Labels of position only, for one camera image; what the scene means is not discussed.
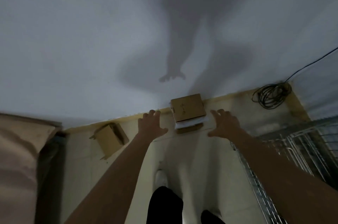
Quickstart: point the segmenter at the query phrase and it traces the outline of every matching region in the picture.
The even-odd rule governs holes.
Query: metal rack
[[[338,190],[338,116],[290,126],[258,139]],[[266,222],[286,224],[243,155],[237,152]]]

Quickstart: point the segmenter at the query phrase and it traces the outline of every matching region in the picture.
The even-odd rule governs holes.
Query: fabric
[[[159,187],[153,193],[148,207],[147,224],[181,224],[183,200],[171,189]],[[208,210],[201,215],[202,224],[225,224]]]
[[[57,129],[0,115],[0,223],[34,223],[37,158]]]

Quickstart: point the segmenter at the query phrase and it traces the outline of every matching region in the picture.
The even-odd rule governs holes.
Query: person
[[[338,192],[316,177],[302,171],[259,140],[251,137],[230,112],[211,111],[216,128],[209,137],[230,140],[243,154],[259,178],[279,214],[289,223],[336,223]],[[150,143],[167,133],[159,125],[160,111],[151,110],[138,120],[138,133],[112,163],[91,192],[78,205],[65,224],[122,224],[131,204],[142,161]],[[163,172],[156,180],[162,186],[153,193],[147,224],[182,223],[183,201],[167,188]],[[224,223],[205,210],[202,223]]]

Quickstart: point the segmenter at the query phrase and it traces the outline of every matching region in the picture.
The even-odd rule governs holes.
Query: floor
[[[251,101],[250,94],[242,94],[205,105],[209,121],[196,132],[175,134],[171,114],[161,116],[161,126],[169,132],[156,139],[144,158],[136,190],[125,223],[146,223],[147,209],[153,192],[156,170],[163,168],[169,187],[184,201],[184,223],[200,223],[204,209],[218,208],[227,224],[266,223],[251,189],[236,151],[230,142],[209,138],[207,132],[215,126],[211,109],[223,108],[236,115],[241,126],[252,135],[278,130],[294,123],[285,104],[265,110]],[[137,120],[121,123],[132,139],[137,133]],[[61,221],[81,202],[123,148],[108,160],[96,141],[89,137],[94,131],[72,134],[67,143]]]

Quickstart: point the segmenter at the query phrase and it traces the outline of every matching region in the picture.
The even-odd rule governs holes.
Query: person's left hand
[[[138,135],[145,137],[151,141],[163,136],[168,132],[167,128],[159,126],[160,111],[150,110],[149,113],[143,114],[143,118],[139,118],[139,132]]]

